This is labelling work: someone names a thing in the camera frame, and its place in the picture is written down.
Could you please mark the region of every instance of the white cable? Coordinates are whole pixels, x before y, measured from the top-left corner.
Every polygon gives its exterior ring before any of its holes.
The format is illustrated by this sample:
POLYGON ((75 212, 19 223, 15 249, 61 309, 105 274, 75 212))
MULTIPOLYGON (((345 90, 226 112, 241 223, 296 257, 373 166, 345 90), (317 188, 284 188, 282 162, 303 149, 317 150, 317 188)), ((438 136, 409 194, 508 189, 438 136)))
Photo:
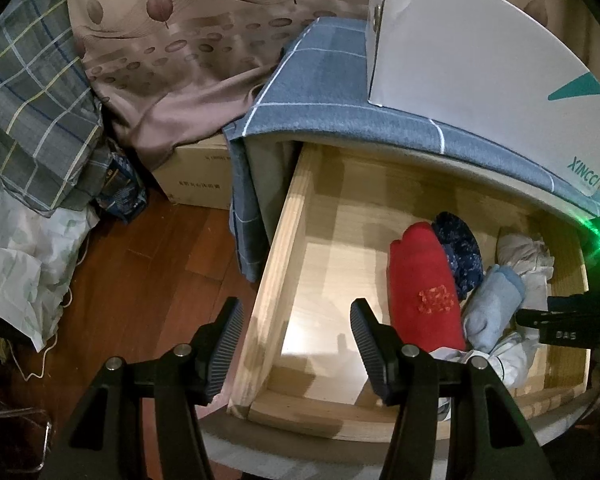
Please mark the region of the white cable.
POLYGON ((71 292, 71 287, 69 287, 69 289, 67 290, 67 292, 69 293, 69 301, 66 305, 63 305, 62 303, 60 304, 60 306, 62 308, 67 308, 69 305, 71 305, 71 302, 74 300, 74 294, 71 292))
POLYGON ((7 343, 9 343, 9 348, 11 349, 11 355, 13 356, 13 360, 16 363, 16 366, 18 367, 18 370, 20 371, 20 375, 22 376, 22 378, 24 379, 25 382, 28 382, 30 378, 35 377, 37 379, 42 379, 42 377, 45 376, 45 361, 46 361, 46 354, 48 354, 48 352, 54 347, 56 346, 56 344, 58 344, 58 332, 56 332, 55 334, 55 340, 54 343, 49 346, 48 348, 45 349, 44 353, 42 354, 42 371, 40 372, 40 375, 36 375, 35 373, 30 373, 28 376, 24 376, 24 372, 22 371, 22 368, 20 368, 20 363, 18 362, 18 360, 16 359, 16 354, 13 351, 13 346, 11 345, 11 341, 7 341, 7 343))
POLYGON ((87 257, 87 251, 89 250, 89 238, 91 238, 91 231, 89 231, 87 233, 87 237, 84 241, 84 252, 82 253, 82 256, 80 257, 80 259, 75 263, 75 266, 79 266, 84 259, 87 257))

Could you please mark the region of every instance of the red folded cloth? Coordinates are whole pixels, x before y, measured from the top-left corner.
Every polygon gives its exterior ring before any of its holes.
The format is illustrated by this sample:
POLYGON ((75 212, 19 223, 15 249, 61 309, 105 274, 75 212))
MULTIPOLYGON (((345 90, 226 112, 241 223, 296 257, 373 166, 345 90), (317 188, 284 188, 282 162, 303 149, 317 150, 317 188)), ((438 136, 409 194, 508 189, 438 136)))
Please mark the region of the red folded cloth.
POLYGON ((387 279, 391 324, 404 343, 465 350, 456 282, 431 225, 418 222, 391 243, 387 279))

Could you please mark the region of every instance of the wooden drawer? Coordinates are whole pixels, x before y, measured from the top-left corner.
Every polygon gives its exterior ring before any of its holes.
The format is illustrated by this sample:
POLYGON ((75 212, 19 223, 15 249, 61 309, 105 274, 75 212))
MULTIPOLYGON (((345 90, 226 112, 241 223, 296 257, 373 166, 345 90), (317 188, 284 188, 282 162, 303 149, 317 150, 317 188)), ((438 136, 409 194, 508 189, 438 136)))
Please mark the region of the wooden drawer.
MULTIPOLYGON (((305 144, 278 223, 229 404, 298 433, 391 440, 397 408, 371 390, 349 325, 355 298, 389 323, 387 251, 412 223, 451 211, 494 263, 501 227, 540 233, 555 257, 552 294, 586 290, 576 228, 518 194, 407 161, 305 144)), ((542 346, 512 391, 530 418, 582 393, 589 352, 542 346)), ((448 437, 440 422, 438 437, 448 437)))

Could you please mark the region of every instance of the wooden floor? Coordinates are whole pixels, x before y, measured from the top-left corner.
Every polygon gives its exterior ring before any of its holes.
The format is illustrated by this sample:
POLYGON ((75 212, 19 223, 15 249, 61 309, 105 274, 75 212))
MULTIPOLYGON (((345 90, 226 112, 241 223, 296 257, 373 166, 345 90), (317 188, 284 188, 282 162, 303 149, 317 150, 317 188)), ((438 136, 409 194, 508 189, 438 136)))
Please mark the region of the wooden floor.
MULTIPOLYGON (((128 226, 104 219, 95 227, 71 287, 73 302, 60 320, 44 378, 25 383, 17 370, 11 378, 12 402, 44 407, 56 432, 108 357, 132 363, 162 355, 189 341, 228 296, 242 300, 248 320, 257 291, 238 271, 227 211, 172 205, 157 192, 128 226)), ((25 348, 16 353, 25 373, 40 373, 41 354, 25 348)), ((235 364, 222 393, 199 416, 226 404, 235 364)), ((158 480, 152 402, 143 406, 145 452, 149 476, 158 480)), ((218 480, 240 476, 219 465, 214 472, 218 480)))

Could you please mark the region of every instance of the pile of clothes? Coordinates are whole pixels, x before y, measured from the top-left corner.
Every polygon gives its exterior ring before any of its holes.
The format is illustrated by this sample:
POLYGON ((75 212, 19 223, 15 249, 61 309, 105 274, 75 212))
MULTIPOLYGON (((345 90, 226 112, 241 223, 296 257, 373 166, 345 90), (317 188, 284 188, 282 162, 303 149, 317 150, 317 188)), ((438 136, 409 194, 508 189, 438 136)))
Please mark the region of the pile of clothes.
POLYGON ((93 205, 129 222, 146 202, 106 134, 66 0, 12 0, 0 16, 0 317, 41 350, 93 205))
MULTIPOLYGON (((411 225, 391 243, 389 310, 403 342, 441 360, 483 356, 507 388, 517 388, 533 364, 538 331, 511 331, 510 322, 521 306, 546 310, 554 259, 542 240, 519 233, 501 235, 497 253, 498 263, 484 273, 474 235, 449 212, 411 225)), ((439 415, 449 418, 448 400, 439 415)))

